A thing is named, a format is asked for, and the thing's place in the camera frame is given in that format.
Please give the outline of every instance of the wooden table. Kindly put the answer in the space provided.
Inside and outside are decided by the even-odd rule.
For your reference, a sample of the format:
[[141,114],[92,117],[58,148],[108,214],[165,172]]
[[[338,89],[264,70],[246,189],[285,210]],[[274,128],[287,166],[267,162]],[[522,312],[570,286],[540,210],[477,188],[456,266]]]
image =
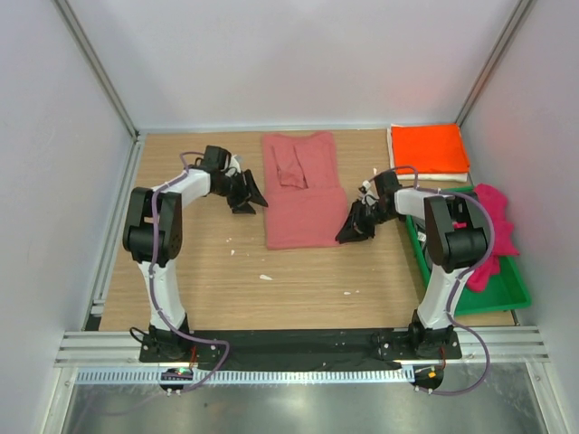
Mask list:
[[[161,184],[181,172],[179,153],[218,145],[242,156],[243,167],[253,171],[263,190],[261,136],[259,132],[149,135],[136,185]],[[334,131],[334,136],[340,183],[353,201],[357,187],[372,176],[374,168],[382,171],[389,166],[385,131]],[[262,210],[254,216],[232,215],[225,199],[213,195],[184,211],[177,278],[192,329],[408,325],[424,285],[402,223],[380,225],[371,241],[329,249],[275,251],[265,248],[263,224]],[[260,279],[261,274],[272,280]],[[145,329],[149,317],[145,282],[121,247],[100,330]],[[513,325],[509,312],[459,320],[472,326]]]

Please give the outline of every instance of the orange folded shirt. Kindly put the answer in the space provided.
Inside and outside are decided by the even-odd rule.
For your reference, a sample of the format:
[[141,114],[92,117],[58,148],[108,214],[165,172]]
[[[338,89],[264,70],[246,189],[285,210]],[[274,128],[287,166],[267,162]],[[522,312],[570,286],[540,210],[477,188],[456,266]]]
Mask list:
[[[421,175],[462,175],[470,168],[456,124],[420,127],[392,127],[391,162],[413,165]],[[401,175],[412,174],[404,169]]]

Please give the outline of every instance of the gray floor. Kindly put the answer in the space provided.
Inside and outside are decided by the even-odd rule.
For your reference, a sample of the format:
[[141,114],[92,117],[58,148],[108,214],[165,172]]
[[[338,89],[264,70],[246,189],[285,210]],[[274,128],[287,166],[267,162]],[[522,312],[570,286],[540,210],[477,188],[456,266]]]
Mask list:
[[[482,366],[448,366],[445,390],[465,387]],[[495,364],[474,392],[446,398],[408,384],[209,387],[159,397],[158,386],[76,386],[63,433],[547,433],[524,364]]]

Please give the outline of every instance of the gray wall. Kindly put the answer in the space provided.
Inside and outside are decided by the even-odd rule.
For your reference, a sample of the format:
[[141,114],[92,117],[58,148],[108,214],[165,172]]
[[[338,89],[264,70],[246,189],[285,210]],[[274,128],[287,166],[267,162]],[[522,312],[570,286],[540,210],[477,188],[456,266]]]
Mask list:
[[456,118],[516,0],[71,0],[139,128]]
[[50,1],[0,14],[0,432],[38,432],[130,140]]
[[538,1],[462,133],[477,182],[510,199],[538,324],[579,415],[579,2]]

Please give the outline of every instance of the wall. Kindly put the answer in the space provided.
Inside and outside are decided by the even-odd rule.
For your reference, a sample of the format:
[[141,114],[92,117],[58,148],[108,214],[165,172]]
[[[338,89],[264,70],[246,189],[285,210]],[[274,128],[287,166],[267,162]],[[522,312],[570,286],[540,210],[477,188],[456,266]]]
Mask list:
[[510,199],[518,262],[538,324],[579,415],[579,3],[536,2],[462,129],[473,176]]
[[130,140],[54,6],[0,14],[0,432],[37,432],[79,330]]
[[453,121],[515,0],[71,0],[139,128]]

